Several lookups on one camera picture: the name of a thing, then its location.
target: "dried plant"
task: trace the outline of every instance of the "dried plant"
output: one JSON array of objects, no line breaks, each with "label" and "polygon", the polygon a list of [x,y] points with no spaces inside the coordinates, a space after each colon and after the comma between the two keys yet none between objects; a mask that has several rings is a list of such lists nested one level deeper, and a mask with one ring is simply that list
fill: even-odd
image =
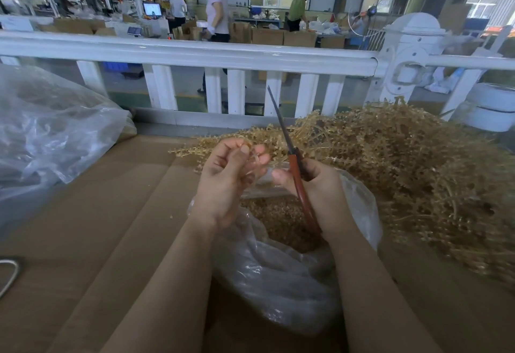
[{"label": "dried plant", "polygon": [[[403,241],[414,232],[474,272],[515,288],[512,154],[404,102],[334,118],[314,112],[288,130],[305,156],[343,168],[364,182],[375,194],[381,222],[394,240]],[[273,164],[287,161],[280,129],[253,128],[235,135],[265,144]],[[220,139],[201,137],[197,146],[175,152],[198,155],[201,169]],[[259,201],[252,202],[250,209],[257,213]],[[294,209],[284,208],[285,215],[296,213]]]}]

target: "scissor handle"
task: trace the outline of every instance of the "scissor handle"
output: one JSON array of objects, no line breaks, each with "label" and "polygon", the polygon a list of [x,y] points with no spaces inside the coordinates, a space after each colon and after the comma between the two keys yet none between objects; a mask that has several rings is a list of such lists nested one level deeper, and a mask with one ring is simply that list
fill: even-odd
[{"label": "scissor handle", "polygon": [[317,217],[315,215],[315,211],[311,205],[310,199],[307,196],[306,189],[302,183],[302,177],[300,173],[300,166],[302,163],[299,161],[299,156],[296,154],[289,154],[288,161],[290,163],[290,172],[293,175],[293,181],[295,183],[295,190],[297,191],[297,196],[299,197],[300,204],[302,205],[302,211],[304,212],[304,216],[306,217],[307,227],[314,233],[320,234],[322,230],[318,225]]}]

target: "clear plastic bag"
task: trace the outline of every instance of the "clear plastic bag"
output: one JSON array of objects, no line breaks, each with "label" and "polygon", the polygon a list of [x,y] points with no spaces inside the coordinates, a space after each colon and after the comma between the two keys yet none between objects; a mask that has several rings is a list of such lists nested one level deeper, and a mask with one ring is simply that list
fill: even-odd
[{"label": "clear plastic bag", "polygon": [[[374,195],[347,172],[341,182],[357,226],[374,249],[382,236]],[[247,197],[286,194],[281,187],[264,187]],[[245,298],[272,322],[313,336],[341,311],[334,259],[328,245],[301,254],[268,238],[265,226],[248,210],[213,244],[215,278]]]},{"label": "clear plastic bag", "polygon": [[136,134],[128,111],[41,68],[0,64],[0,80],[0,200],[68,183]]}]

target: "table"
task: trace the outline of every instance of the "table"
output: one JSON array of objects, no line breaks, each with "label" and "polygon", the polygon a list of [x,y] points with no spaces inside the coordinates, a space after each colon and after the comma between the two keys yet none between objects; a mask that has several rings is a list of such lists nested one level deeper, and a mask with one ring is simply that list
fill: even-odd
[{"label": "table", "polygon": [[256,27],[258,26],[258,23],[275,24],[279,29],[281,28],[281,21],[279,19],[234,18],[234,21],[254,23]]}]

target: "white railing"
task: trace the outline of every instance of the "white railing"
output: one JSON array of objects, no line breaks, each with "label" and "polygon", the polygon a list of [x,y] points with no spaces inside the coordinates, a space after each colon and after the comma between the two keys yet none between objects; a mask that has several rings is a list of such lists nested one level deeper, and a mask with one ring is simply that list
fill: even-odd
[{"label": "white railing", "polygon": [[[167,111],[178,109],[170,66],[204,67],[208,112],[221,115],[216,119],[217,126],[232,121],[222,114],[223,68],[228,69],[229,114],[238,116],[245,115],[246,70],[267,71],[266,86],[270,86],[277,101],[280,101],[282,72],[300,73],[295,117],[312,111],[322,74],[330,75],[322,113],[331,116],[338,109],[346,76],[371,77],[365,101],[393,101],[397,96],[404,96],[408,101],[426,66],[466,68],[442,110],[447,113],[465,100],[482,70],[515,70],[515,59],[495,58],[494,53],[492,57],[442,55],[437,48],[444,35],[436,19],[422,13],[403,16],[387,27],[381,37],[380,51],[0,31],[0,60],[12,65],[19,64],[17,57],[77,61],[86,86],[101,94],[106,94],[106,87],[97,62],[141,63],[152,107]],[[274,116],[265,88],[263,94],[264,114]]]}]

